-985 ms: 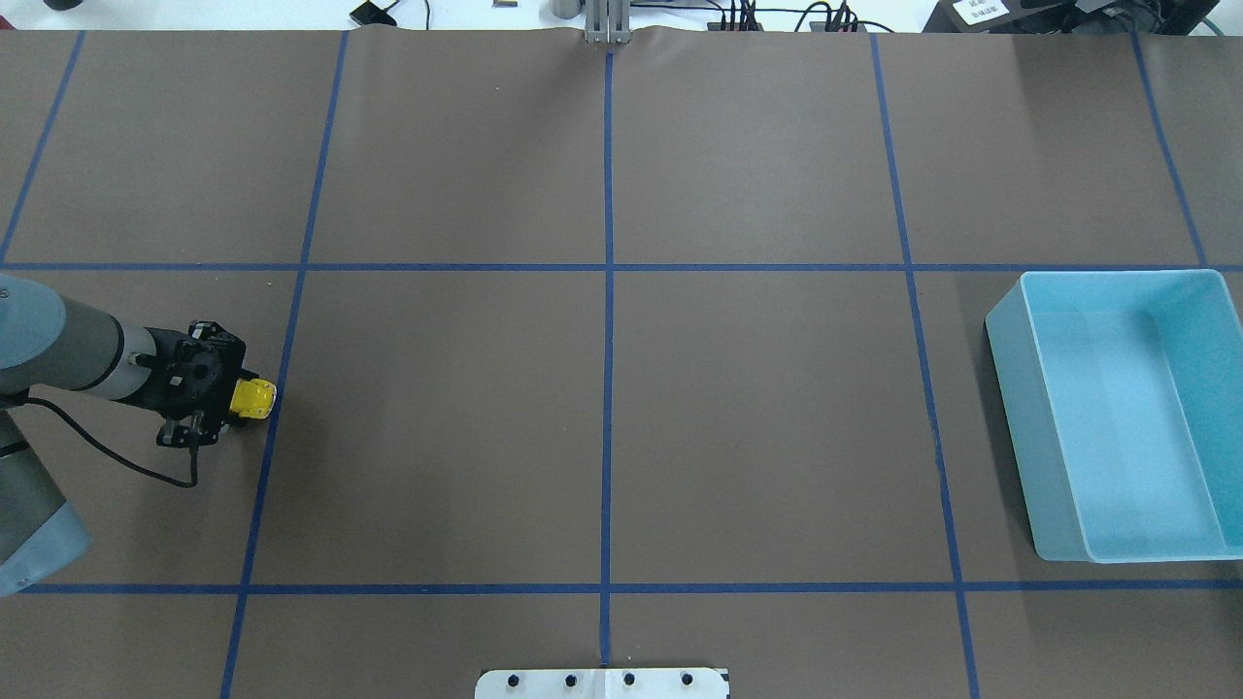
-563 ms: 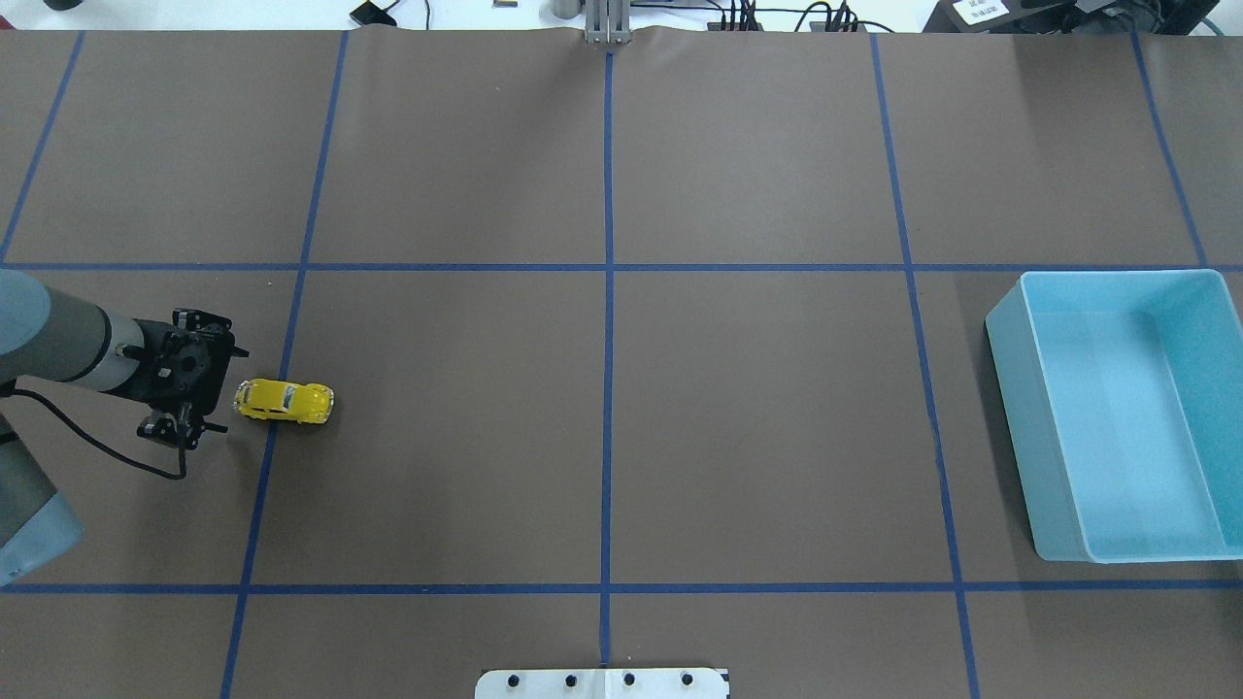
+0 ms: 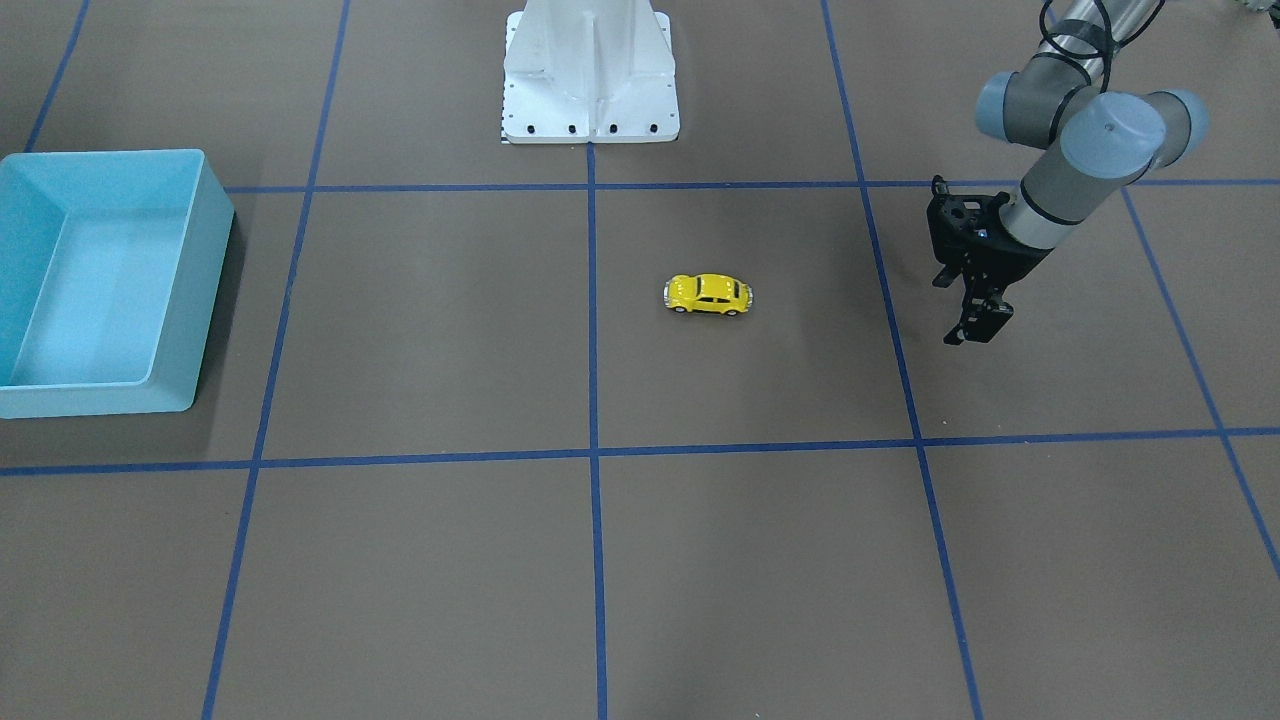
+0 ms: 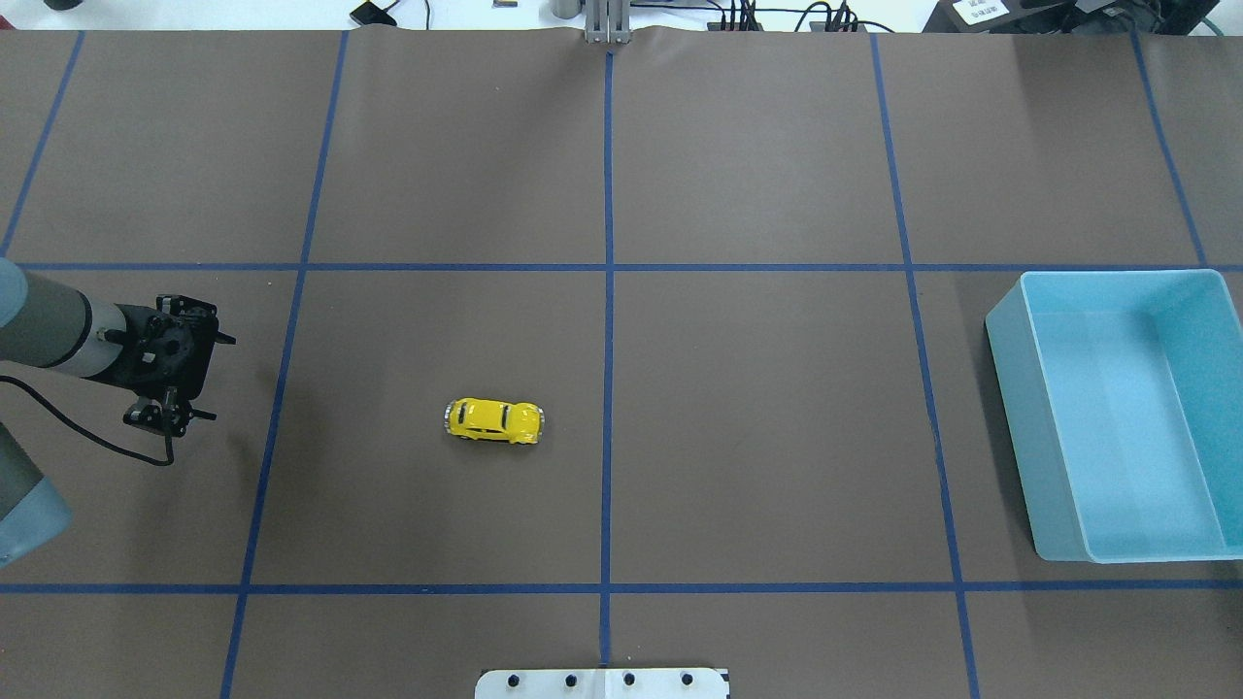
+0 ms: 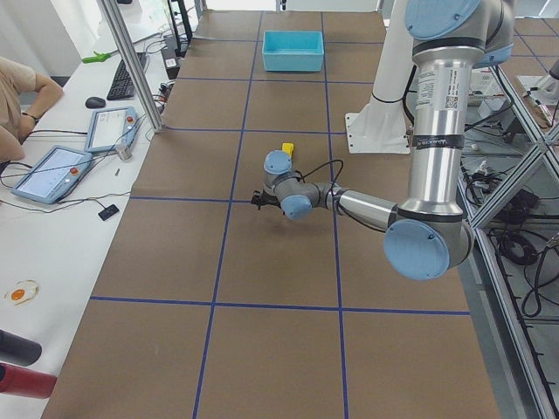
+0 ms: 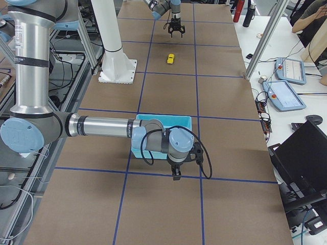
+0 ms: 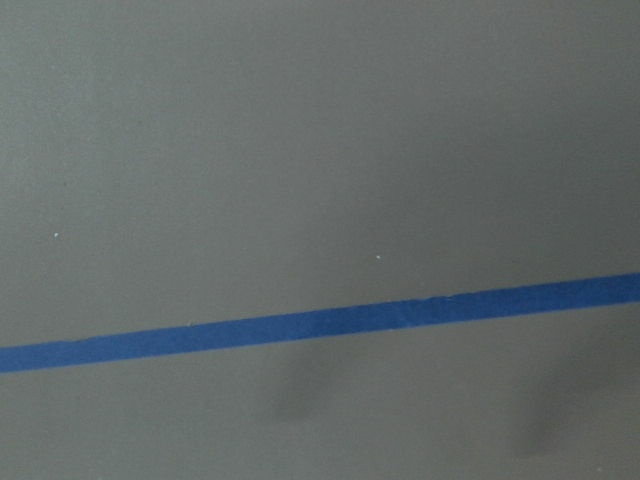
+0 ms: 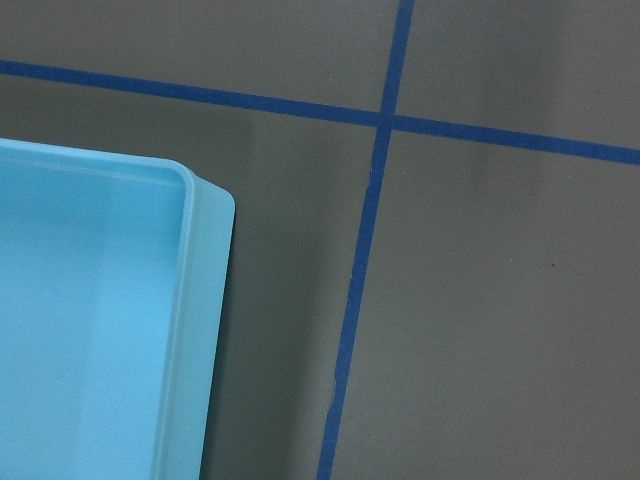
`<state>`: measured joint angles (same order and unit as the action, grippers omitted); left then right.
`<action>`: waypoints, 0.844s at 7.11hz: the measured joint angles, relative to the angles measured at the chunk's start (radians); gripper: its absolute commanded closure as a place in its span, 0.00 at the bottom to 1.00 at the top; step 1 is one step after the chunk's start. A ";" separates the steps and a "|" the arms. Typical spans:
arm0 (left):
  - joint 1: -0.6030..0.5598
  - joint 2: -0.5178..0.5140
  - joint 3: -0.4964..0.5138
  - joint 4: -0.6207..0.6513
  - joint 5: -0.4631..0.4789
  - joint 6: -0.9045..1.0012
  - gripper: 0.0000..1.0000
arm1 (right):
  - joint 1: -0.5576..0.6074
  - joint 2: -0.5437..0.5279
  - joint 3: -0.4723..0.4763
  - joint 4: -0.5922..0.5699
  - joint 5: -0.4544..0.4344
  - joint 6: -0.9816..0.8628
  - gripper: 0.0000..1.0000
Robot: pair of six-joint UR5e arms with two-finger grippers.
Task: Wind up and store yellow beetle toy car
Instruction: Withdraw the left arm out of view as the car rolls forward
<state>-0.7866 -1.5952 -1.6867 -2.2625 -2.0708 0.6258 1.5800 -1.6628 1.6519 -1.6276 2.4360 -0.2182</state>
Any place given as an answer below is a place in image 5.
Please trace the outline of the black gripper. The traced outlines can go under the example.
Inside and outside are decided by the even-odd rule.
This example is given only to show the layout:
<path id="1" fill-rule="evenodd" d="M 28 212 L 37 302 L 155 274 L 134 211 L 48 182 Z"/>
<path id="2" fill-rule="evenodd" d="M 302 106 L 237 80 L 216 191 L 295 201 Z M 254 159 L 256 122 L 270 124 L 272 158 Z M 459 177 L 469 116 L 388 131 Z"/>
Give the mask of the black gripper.
<path id="1" fill-rule="evenodd" d="M 255 205 L 258 210 L 261 210 L 264 206 L 273 206 L 280 208 L 280 200 L 277 196 L 268 194 L 267 192 L 254 190 L 252 193 L 251 204 Z"/>

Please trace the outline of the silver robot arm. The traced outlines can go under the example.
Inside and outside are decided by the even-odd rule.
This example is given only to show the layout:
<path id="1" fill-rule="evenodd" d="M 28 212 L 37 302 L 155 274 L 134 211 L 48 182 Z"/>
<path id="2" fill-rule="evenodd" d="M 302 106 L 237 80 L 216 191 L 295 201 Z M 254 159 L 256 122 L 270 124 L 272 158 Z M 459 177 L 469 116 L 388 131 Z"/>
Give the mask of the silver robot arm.
<path id="1" fill-rule="evenodd" d="M 471 74 L 508 60 L 514 10 L 512 1 L 395 2 L 369 102 L 345 120 L 351 152 L 410 155 L 403 202 L 309 182 L 290 154 L 273 150 L 252 203 L 292 220 L 323 208 L 380 231 L 386 258 L 407 278 L 461 264 L 473 247 L 456 201 Z"/>

